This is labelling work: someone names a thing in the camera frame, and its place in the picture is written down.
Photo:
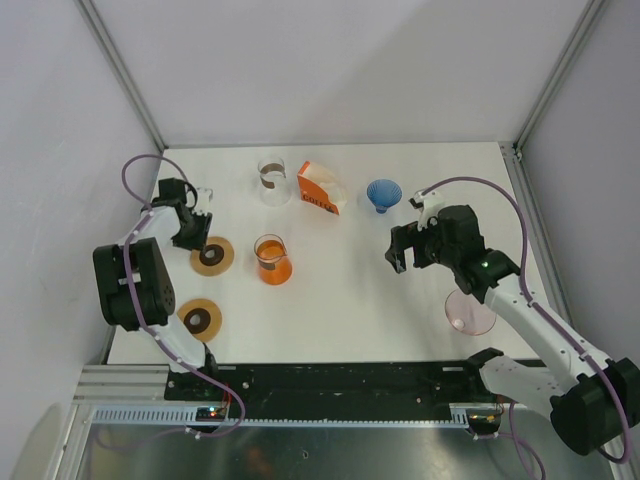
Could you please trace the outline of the blue glass dripper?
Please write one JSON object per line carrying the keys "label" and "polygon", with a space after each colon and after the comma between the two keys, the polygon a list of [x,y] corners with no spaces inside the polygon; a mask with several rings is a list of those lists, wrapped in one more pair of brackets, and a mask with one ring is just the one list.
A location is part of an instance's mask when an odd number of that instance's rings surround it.
{"label": "blue glass dripper", "polygon": [[377,179],[366,189],[366,195],[378,214],[386,213],[402,199],[400,186],[389,179]]}

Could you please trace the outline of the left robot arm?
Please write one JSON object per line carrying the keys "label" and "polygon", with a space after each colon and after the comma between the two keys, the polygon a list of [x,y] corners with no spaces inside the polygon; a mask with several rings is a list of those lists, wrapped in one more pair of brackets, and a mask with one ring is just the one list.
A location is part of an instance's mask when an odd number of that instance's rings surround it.
{"label": "left robot arm", "polygon": [[161,248],[189,252],[206,246],[212,213],[197,208],[198,190],[189,182],[159,182],[159,195],[138,223],[115,244],[100,246],[92,260],[105,321],[128,332],[149,334],[169,358],[170,371],[188,373],[186,387],[197,398],[214,397],[221,387],[215,359],[176,313],[174,288]]}

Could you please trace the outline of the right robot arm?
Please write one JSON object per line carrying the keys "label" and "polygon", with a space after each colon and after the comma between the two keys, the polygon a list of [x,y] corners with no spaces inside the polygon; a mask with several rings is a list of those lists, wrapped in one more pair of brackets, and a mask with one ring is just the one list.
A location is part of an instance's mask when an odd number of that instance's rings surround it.
{"label": "right robot arm", "polygon": [[471,357],[477,367],[461,376],[473,401],[491,394],[514,400],[549,420],[572,451],[587,455],[639,423],[639,369],[594,347],[558,314],[527,293],[521,269],[503,252],[486,247],[478,218],[468,205],[449,206],[428,219],[396,226],[385,254],[394,270],[414,265],[450,269],[459,289],[505,320],[543,362],[526,367],[487,348]]}

